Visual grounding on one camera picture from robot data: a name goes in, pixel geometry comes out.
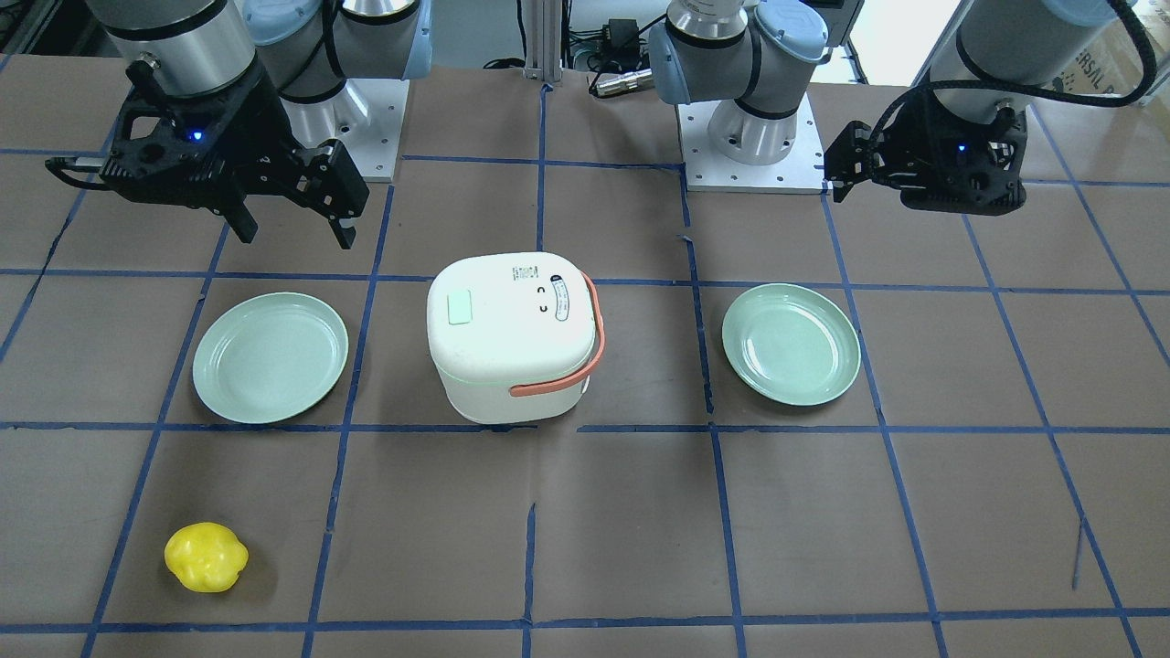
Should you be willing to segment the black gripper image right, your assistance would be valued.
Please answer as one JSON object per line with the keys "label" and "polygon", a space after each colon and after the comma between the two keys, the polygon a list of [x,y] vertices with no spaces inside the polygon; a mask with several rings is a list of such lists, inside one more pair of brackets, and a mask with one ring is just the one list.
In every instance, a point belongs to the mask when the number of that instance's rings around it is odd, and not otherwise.
{"label": "black gripper image right", "polygon": [[1026,203],[1021,166],[1026,112],[1006,101],[973,122],[948,109],[935,91],[914,89],[875,129],[851,121],[824,150],[832,200],[873,180],[901,193],[910,210],[997,217]]}

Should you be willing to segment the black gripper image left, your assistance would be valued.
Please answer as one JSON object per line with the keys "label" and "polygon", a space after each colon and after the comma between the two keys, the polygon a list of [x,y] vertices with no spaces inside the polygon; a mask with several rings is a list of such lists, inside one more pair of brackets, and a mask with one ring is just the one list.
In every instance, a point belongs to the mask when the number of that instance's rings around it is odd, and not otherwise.
{"label": "black gripper image left", "polygon": [[301,148],[259,59],[221,89],[184,100],[163,91],[160,61],[139,56],[125,74],[131,92],[108,155],[47,159],[58,180],[133,203],[209,210],[242,244],[259,234],[247,196],[284,196],[325,217],[340,249],[355,247],[367,183],[346,143]]}

